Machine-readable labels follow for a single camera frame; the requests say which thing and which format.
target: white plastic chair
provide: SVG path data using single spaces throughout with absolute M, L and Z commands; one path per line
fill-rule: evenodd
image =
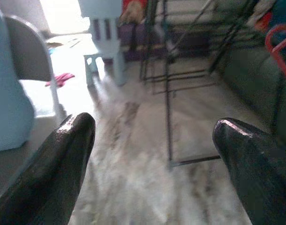
M 32 24 L 17 16 L 5 16 L 5 20 L 10 36 L 16 74 L 18 79 L 22 80 L 21 84 L 24 91 L 33 103 L 34 99 L 32 99 L 31 93 L 36 94 L 42 91 L 37 96 L 41 99 L 48 98 L 50 95 L 49 93 L 46 94 L 46 91 L 49 88 L 44 86 L 44 82 L 51 81 L 50 90 L 53 100 L 53 112 L 51 111 L 51 113 L 55 115 L 56 125 L 59 125 L 66 118 L 66 114 L 62 105 L 59 104 L 57 83 L 44 39 Z M 36 117 L 50 116 L 50 111 L 39 109 L 40 103 L 34 104 Z
M 113 59 L 115 82 L 118 86 L 125 84 L 126 77 L 123 73 L 125 62 L 117 35 L 117 19 L 122 12 L 122 1 L 79 0 L 79 4 L 82 17 L 89 17 L 91 22 L 89 29 L 91 38 L 82 42 L 87 85 L 93 83 L 92 72 L 98 71 L 95 61 L 98 57 Z M 98 21 L 99 38 L 94 29 L 94 21 Z M 109 39 L 107 39 L 107 30 L 110 32 Z

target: bright window light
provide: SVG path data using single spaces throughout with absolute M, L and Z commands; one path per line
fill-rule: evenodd
M 104 70 L 104 62 L 103 62 L 101 57 L 98 57 L 96 59 L 96 64 L 97 64 L 97 68 L 98 68 L 99 78 L 102 81 L 105 77 L 105 70 Z
M 81 17 L 78 0 L 40 0 L 53 34 L 72 34 L 88 30 L 88 18 Z

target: tile floor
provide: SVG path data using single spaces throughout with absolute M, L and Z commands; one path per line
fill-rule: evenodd
M 155 62 L 155 74 L 162 63 Z M 204 68 L 207 60 L 179 60 L 172 71 Z M 96 120 L 95 145 L 69 225 L 250 224 L 222 160 L 167 169 L 164 95 L 139 82 L 139 63 L 127 64 L 128 82 L 117 87 L 111 68 L 87 87 L 81 56 L 53 56 L 55 73 L 75 78 L 58 90 L 68 114 L 88 112 Z M 199 85 L 215 77 L 178 82 Z M 217 154 L 215 122 L 234 117 L 266 130 L 264 123 L 223 82 L 177 92 L 173 103 L 175 158 Z

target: light blue plastic object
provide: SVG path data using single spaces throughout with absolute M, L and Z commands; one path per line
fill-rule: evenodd
M 78 0 L 78 2 L 81 15 L 89 17 L 91 23 L 89 32 L 92 40 L 86 41 L 85 47 L 81 50 L 86 66 L 87 85 L 94 83 L 92 73 L 98 72 L 96 59 L 99 57 L 113 59 L 115 82 L 118 86 L 124 85 L 127 80 L 124 74 L 125 61 L 120 48 L 121 41 L 117 35 L 117 19 L 122 13 L 122 0 Z M 98 29 L 94 27 L 94 22 L 98 22 Z
M 0 151 L 20 147 L 29 137 L 33 122 L 34 110 L 17 80 L 0 12 Z

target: black metal frame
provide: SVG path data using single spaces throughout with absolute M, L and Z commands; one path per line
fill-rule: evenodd
M 168 1 L 173 1 L 173 0 L 162 0 L 162 6 L 163 6 L 163 20 L 162 20 L 162 26 L 165 27 L 167 25 L 167 2 Z M 198 21 L 198 19 L 204 14 L 207 13 L 206 9 L 208 8 L 208 6 L 210 5 L 210 3 L 213 0 L 208 0 L 206 2 L 206 4 L 203 6 L 203 8 L 201 9 L 201 11 L 194 11 L 194 13 L 198 12 L 198 15 L 196 17 L 196 19 L 194 19 L 194 21 L 190 24 L 189 29 L 191 30 L 194 26 L 196 26 L 196 22 Z M 202 70 L 195 70 L 195 71 L 189 71 L 189 72 L 182 72 L 182 73 L 175 73 L 175 74 L 170 74 L 169 73 L 169 65 L 170 63 L 173 61 L 173 51 L 175 51 L 175 49 L 177 48 L 177 46 L 181 43 L 181 40 L 184 38 L 184 36 L 188 33 L 188 31 L 186 31 L 180 38 L 179 40 L 176 42 L 176 44 L 174 45 L 174 47 L 170 48 L 167 45 L 168 42 L 168 31 L 167 29 L 164 31 L 164 61 L 165 61 L 165 66 L 164 66 L 164 74 L 163 75 L 158 75 L 158 76 L 154 76 L 153 74 L 149 77 L 147 77 L 147 67 L 149 64 L 149 59 L 150 59 L 150 54 L 151 54 L 151 49 L 152 49 L 152 35 L 153 35 L 153 28 L 155 25 L 155 17 L 156 17 L 156 8 L 157 8 L 157 3 L 158 0 L 149 0 L 148 1 L 148 5 L 147 5 L 147 18 L 146 18 L 146 22 L 145 22 L 145 40 L 144 40 L 144 44 L 145 44 L 145 49 L 146 49 L 146 55 L 142 56 L 141 58 L 141 66 L 140 66 L 140 80 L 144 81 L 144 84 L 146 84 L 147 82 L 152 82 L 152 83 L 158 83 L 158 82 L 164 82 L 164 91 L 160 91 L 154 94 L 159 94 L 159 93 L 164 93 L 165 94 L 165 103 L 166 103 L 166 129 L 167 129 L 167 144 L 168 144 L 168 167 L 171 170 L 173 167 L 175 166 L 180 166 L 180 165 L 187 165 L 187 164 L 192 164 L 192 163 L 199 163 L 199 162 L 203 162 L 203 161 L 209 161 L 209 160 L 214 160 L 214 159 L 219 159 L 220 156 L 216 155 L 216 156 L 207 156 L 207 157 L 199 157 L 199 158 L 195 158 L 195 159 L 185 159 L 185 160 L 181 160 L 181 161 L 174 161 L 173 159 L 173 143 L 172 143 L 172 129 L 171 129 L 171 101 L 170 101 L 170 94 L 172 92 L 172 97 L 175 96 L 175 92 L 179 91 L 179 90 L 187 90 L 187 89 L 192 89 L 192 88 L 199 88 L 199 87 L 208 87 L 208 86 L 212 86 L 215 85 L 215 82 L 209 83 L 209 84 L 205 84 L 205 85 L 201 85 L 201 86 L 195 86 L 195 87 L 188 87 L 188 88 L 181 88 L 181 89 L 171 89 L 170 86 L 170 82 L 174 81 L 174 80 L 182 80 L 182 79 L 193 79 L 193 78 L 201 78 L 203 76 L 205 76 L 205 74 L 201 74 L 201 75 L 188 75 L 188 74 L 194 74 L 194 73 L 202 73 L 202 72 L 206 72 L 205 69 Z M 216 54 L 216 57 L 213 61 L 213 63 L 211 64 L 211 66 L 209 67 L 209 69 L 207 70 L 209 73 L 213 72 L 216 68 L 216 66 L 218 65 L 221 57 L 223 56 L 223 54 L 226 52 L 226 50 L 229 47 L 232 48 L 246 48 L 246 47 L 255 47 L 255 46 L 263 46 L 264 44 L 264 38 L 262 38 L 262 43 L 259 43 L 258 45 L 243 45 L 243 46 L 235 46 L 235 43 L 239 43 L 239 41 L 234 41 L 236 34 L 238 33 L 238 31 L 243 29 L 243 25 L 245 24 L 245 22 L 247 21 L 247 18 L 253 13 L 253 8 L 256 5 L 257 1 L 256 0 L 247 0 L 245 3 L 245 6 L 243 7 L 241 13 L 239 14 L 239 16 L 230 24 L 231 27 L 227 30 L 226 35 L 224 36 L 223 40 L 221 42 L 216 42 L 216 43 L 212 43 L 212 45 L 218 45 L 218 47 L 214 47 L 211 49 L 204 49 L 204 48 L 200 48 L 200 49 L 194 49 L 192 51 L 218 51 L 218 53 Z

